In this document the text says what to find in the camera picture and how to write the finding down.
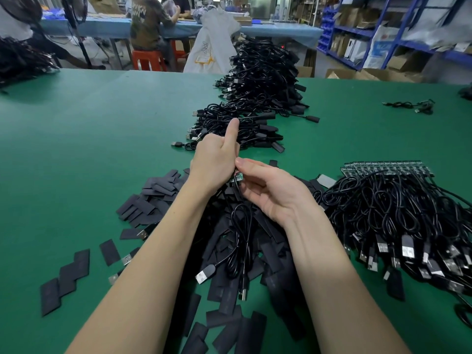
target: hand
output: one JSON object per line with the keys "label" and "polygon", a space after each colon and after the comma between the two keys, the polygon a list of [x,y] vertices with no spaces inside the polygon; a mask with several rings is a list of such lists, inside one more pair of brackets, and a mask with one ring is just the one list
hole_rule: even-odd
{"label": "hand", "polygon": [[198,143],[190,163],[189,180],[197,182],[206,196],[211,196],[233,175],[239,154],[239,120],[232,119],[224,137],[207,134]]}
{"label": "hand", "polygon": [[318,206],[310,190],[288,172],[251,159],[236,158],[235,164],[244,176],[242,194],[283,228],[300,208]]}

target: stool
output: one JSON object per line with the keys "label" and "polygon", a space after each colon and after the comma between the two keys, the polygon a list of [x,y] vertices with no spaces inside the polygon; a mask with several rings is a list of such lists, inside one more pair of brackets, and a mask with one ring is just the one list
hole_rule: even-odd
{"label": "stool", "polygon": [[177,51],[176,41],[172,40],[170,43],[172,43],[172,49],[174,50],[174,55],[176,56],[176,59],[186,59],[185,51]]}
{"label": "stool", "polygon": [[159,51],[133,51],[133,67],[135,70],[139,70],[138,61],[141,63],[141,70],[150,71],[151,69],[155,72],[167,72],[166,64],[164,63],[164,57]]}

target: workbench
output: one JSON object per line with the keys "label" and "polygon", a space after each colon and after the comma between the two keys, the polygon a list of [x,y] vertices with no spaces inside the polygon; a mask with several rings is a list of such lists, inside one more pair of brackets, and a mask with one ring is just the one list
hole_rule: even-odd
{"label": "workbench", "polygon": [[[44,32],[50,36],[70,36],[67,20],[53,19],[41,21]],[[122,17],[88,17],[85,23],[78,26],[83,37],[101,37],[107,39],[128,39],[131,19]],[[202,25],[195,21],[178,21],[174,27],[163,27],[164,38],[180,39],[197,35]],[[293,39],[302,45],[315,49],[323,30],[298,23],[253,24],[242,26],[241,32],[251,36],[281,37]]]}
{"label": "workbench", "polygon": [[[147,178],[189,166],[193,153],[170,144],[184,141],[194,110],[220,101],[212,87],[217,78],[62,69],[0,94],[0,353],[65,351],[109,290],[108,277],[122,269],[121,262],[106,266],[99,244],[112,238],[125,256],[142,243],[119,240],[128,225],[115,210]],[[278,160],[280,168],[305,179],[319,173],[338,178],[339,167],[351,161],[422,160],[439,186],[472,199],[472,103],[459,98],[459,86],[313,78],[300,83],[307,87],[307,114],[320,117],[319,124],[278,117],[269,124],[285,137],[285,152],[251,148],[241,156]],[[382,105],[430,98],[436,102],[431,116]],[[87,248],[90,275],[62,298],[61,308],[42,318],[40,285]],[[470,352],[472,335],[456,317],[451,294],[404,273],[406,302],[398,302],[387,296],[380,273],[353,264],[413,353]],[[206,300],[209,285],[195,289],[202,295],[195,317],[201,323],[219,304]],[[267,315],[263,353],[318,352],[311,325],[305,339],[292,341],[258,280],[251,282],[248,301],[238,303],[244,316],[253,310]],[[308,312],[300,314],[310,323]],[[209,353],[221,329],[209,330]]]}

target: right hand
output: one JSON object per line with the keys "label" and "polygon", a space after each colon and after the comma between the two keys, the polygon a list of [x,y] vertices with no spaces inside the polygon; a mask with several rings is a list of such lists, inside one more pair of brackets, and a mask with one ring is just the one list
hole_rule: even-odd
{"label": "right hand", "polygon": [[283,228],[300,209],[318,207],[310,190],[288,172],[251,159],[236,158],[235,164],[244,176],[243,196]]}

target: blue table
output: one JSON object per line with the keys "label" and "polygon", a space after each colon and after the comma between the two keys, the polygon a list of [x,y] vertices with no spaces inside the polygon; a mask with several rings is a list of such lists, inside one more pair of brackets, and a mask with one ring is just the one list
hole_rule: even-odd
{"label": "blue table", "polygon": [[[131,20],[127,18],[94,18],[88,17],[81,24],[78,31],[81,36],[100,37],[109,39],[129,38]],[[66,20],[42,20],[44,32],[51,36],[70,36],[68,22]],[[202,28],[202,25],[194,21],[178,21],[175,27],[161,27],[162,36],[165,38],[184,38],[194,36]],[[241,32],[248,36],[287,37],[302,45],[315,49],[316,43],[323,30],[298,23],[254,24],[242,26]]]}

